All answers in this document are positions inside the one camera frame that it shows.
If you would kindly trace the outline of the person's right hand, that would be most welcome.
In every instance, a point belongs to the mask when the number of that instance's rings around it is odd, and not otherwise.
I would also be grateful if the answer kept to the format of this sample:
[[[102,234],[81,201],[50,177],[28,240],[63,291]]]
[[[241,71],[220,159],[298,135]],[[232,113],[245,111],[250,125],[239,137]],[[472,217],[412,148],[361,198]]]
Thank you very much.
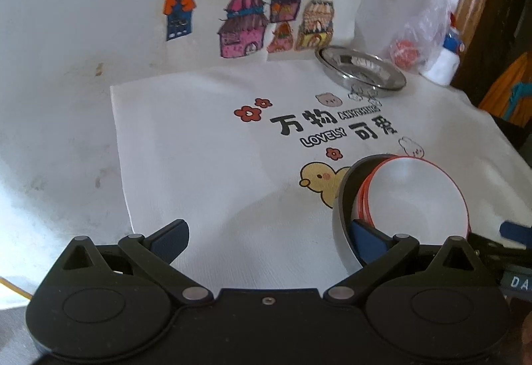
[[[514,323],[510,363],[531,364],[531,303],[512,299],[510,310]]]

